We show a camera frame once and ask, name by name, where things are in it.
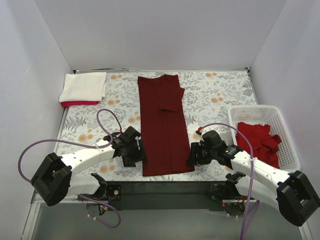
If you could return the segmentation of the dark red t-shirt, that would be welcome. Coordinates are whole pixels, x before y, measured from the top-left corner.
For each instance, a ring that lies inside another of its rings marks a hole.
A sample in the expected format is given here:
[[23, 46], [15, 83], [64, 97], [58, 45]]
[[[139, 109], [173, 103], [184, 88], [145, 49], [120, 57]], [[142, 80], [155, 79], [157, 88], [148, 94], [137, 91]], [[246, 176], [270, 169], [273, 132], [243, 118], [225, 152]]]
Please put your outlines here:
[[177, 75], [138, 77], [140, 128], [147, 161], [145, 177], [193, 172], [183, 111], [184, 88]]

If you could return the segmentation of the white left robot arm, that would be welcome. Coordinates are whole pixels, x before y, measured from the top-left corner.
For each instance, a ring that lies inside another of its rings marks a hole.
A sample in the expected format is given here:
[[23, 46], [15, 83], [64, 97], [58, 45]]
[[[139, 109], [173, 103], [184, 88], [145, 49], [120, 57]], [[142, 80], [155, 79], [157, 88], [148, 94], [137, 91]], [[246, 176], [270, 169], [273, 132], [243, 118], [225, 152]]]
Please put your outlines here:
[[81, 176], [94, 165], [120, 157], [124, 167], [134, 168], [137, 162], [147, 161], [141, 133], [133, 127], [115, 132], [99, 140], [93, 148], [58, 156], [48, 154], [31, 179], [31, 185], [49, 206], [60, 203], [67, 196], [79, 195], [94, 200], [111, 198], [108, 183], [97, 173]]

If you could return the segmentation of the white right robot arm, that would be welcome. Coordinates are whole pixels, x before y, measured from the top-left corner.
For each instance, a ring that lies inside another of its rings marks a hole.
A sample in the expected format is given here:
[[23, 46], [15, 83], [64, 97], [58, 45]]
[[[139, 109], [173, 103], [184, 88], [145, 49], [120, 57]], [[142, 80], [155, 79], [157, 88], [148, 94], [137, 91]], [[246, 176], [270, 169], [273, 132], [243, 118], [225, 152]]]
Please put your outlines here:
[[301, 171], [288, 172], [274, 168], [251, 156], [237, 145], [227, 145], [210, 130], [201, 141], [190, 145], [189, 165], [207, 165], [217, 161], [234, 170], [226, 181], [213, 188], [220, 199], [248, 196], [279, 210], [291, 224], [302, 226], [320, 207], [320, 198], [308, 177]]

